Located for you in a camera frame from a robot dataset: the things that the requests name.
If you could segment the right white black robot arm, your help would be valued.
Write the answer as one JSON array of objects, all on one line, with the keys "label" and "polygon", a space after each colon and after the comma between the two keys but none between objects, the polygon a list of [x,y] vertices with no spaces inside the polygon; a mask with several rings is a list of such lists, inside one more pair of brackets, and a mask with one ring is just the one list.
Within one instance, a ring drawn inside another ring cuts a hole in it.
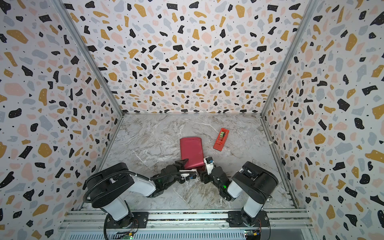
[{"label": "right white black robot arm", "polygon": [[208,158],[205,168],[198,170],[198,174],[204,184],[212,183],[226,201],[233,201],[242,193],[247,194],[248,199],[241,213],[248,224],[256,218],[279,184],[274,174],[251,162],[246,162],[240,171],[228,177],[221,167]]}]

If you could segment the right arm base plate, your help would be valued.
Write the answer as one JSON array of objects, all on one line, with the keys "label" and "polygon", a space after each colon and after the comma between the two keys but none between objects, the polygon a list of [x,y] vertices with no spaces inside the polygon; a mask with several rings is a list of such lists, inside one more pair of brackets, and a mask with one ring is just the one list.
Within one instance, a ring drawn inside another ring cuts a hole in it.
[{"label": "right arm base plate", "polygon": [[267,212],[265,212],[264,210],[259,211],[259,213],[253,218],[248,216],[243,210],[229,211],[226,222],[229,223],[230,228],[258,228],[270,226]]}]

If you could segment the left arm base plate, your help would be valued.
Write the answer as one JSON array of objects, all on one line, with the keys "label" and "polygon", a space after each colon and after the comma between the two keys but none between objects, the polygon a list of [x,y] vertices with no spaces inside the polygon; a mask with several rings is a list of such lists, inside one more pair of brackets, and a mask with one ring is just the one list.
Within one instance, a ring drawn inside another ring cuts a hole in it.
[{"label": "left arm base plate", "polygon": [[148,223],[148,218],[149,212],[130,212],[121,220],[116,221],[110,214],[107,214],[104,229],[145,229]]}]

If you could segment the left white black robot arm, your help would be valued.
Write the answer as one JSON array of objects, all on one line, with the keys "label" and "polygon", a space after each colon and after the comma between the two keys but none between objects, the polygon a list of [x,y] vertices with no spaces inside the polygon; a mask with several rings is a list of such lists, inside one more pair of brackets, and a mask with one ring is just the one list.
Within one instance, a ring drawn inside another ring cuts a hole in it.
[{"label": "left white black robot arm", "polygon": [[183,184],[195,179],[198,175],[197,170],[186,170],[187,161],[187,159],[175,161],[151,178],[130,171],[125,163],[116,164],[86,180],[87,191],[83,196],[83,202],[101,209],[116,222],[129,220],[133,214],[121,195],[130,191],[147,198],[156,198],[176,182]]}]

